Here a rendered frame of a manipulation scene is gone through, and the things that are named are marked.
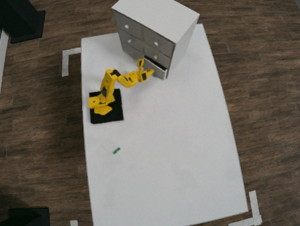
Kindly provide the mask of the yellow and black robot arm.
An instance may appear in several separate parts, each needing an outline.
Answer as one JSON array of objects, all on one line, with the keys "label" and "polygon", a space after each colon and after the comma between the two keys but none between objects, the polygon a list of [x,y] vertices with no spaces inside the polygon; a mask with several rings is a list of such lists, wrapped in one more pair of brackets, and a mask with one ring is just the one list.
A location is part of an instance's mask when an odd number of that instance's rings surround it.
[{"label": "yellow and black robot arm", "polygon": [[127,76],[124,74],[122,76],[117,69],[107,69],[100,86],[101,94],[97,96],[99,98],[90,98],[90,107],[95,109],[96,114],[105,115],[112,110],[112,108],[107,105],[115,101],[112,94],[116,80],[123,84],[124,87],[131,88],[137,84],[138,76],[134,71],[128,73]]}]

